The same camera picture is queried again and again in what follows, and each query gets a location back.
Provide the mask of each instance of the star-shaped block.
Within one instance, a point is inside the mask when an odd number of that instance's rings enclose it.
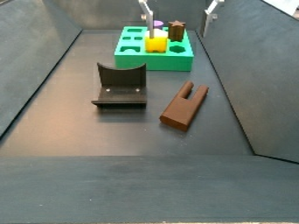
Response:
[[[185,23],[184,22],[180,22],[177,20],[174,20],[173,22],[169,22],[169,24],[170,24],[170,26],[182,26],[182,28],[185,26]]]
[[[182,41],[185,23],[174,20],[168,23],[168,39],[170,41]]]

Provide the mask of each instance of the dark brown star block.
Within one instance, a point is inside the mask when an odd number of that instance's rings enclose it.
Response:
[[[180,91],[172,98],[172,101],[160,116],[161,123],[181,131],[188,130],[192,123],[192,118],[196,115],[209,89],[206,86],[198,86],[193,97],[190,100],[186,100],[185,98],[192,91],[192,87],[192,82],[185,81]]]
[[[168,23],[168,39],[170,41],[182,41],[185,23],[174,20]]]

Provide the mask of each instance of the green shape sorter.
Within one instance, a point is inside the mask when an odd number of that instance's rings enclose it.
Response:
[[[166,51],[145,52],[145,31],[142,26],[125,26],[121,32],[116,50],[116,68],[138,67],[145,63],[146,70],[190,71],[192,47],[186,31],[181,42],[166,39]]]

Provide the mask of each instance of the notched wooden block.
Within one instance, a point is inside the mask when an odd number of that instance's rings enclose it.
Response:
[[[185,81],[180,91],[172,98],[168,107],[160,115],[161,123],[181,131],[188,130],[192,123],[192,118],[196,115],[209,89],[206,86],[198,86],[193,97],[188,100],[186,97],[192,91],[192,87],[192,82]]]

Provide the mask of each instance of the yellow cube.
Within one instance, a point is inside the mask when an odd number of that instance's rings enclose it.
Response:
[[[164,53],[166,49],[168,32],[153,29],[153,38],[149,38],[149,31],[144,33],[144,49],[148,53]]]

